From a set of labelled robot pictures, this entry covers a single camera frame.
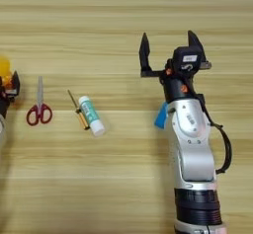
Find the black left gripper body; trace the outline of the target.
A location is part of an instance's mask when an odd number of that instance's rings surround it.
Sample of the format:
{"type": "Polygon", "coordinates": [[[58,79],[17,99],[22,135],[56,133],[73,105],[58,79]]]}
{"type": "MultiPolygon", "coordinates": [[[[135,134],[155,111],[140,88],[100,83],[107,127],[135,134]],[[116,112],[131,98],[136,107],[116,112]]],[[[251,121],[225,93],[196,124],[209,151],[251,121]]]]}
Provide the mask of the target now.
{"type": "Polygon", "coordinates": [[[0,77],[0,115],[2,117],[6,117],[10,103],[13,102],[17,96],[18,87],[15,83],[15,77],[7,77],[7,80],[0,77]]]}

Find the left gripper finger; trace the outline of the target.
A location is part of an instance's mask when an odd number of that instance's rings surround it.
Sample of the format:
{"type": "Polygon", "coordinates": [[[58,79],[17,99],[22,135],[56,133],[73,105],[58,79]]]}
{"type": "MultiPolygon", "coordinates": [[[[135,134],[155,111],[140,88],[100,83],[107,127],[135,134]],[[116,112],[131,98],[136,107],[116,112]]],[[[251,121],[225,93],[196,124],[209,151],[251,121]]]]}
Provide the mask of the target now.
{"type": "Polygon", "coordinates": [[[14,72],[13,76],[12,76],[12,90],[11,90],[11,95],[14,97],[17,97],[20,93],[20,79],[19,79],[19,75],[17,72],[14,72]]]}

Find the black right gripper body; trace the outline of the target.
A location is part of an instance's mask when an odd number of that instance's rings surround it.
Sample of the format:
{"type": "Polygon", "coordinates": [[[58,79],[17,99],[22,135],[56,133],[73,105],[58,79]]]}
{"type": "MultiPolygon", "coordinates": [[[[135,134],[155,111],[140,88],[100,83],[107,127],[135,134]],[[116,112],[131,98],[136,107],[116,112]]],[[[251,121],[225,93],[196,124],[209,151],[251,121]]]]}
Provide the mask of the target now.
{"type": "Polygon", "coordinates": [[[165,69],[159,76],[159,80],[164,89],[165,100],[172,103],[184,99],[197,99],[202,104],[205,102],[203,94],[197,94],[194,90],[194,75],[199,70],[211,69],[211,63],[201,62],[199,65],[194,63],[185,63],[177,65],[172,59],[168,59],[165,69]]]}

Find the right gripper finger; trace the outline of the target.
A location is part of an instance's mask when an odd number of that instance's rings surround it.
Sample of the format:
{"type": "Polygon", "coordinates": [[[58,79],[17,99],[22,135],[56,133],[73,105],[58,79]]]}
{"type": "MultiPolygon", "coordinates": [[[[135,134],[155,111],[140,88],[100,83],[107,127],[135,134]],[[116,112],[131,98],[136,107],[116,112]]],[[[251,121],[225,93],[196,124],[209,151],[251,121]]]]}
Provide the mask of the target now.
{"type": "Polygon", "coordinates": [[[188,44],[191,52],[199,57],[199,61],[201,63],[207,62],[204,47],[198,36],[193,31],[188,31],[188,44]]]}
{"type": "Polygon", "coordinates": [[[147,34],[143,34],[139,48],[140,76],[141,77],[160,77],[162,70],[153,71],[149,65],[148,56],[150,53],[147,34]]]}

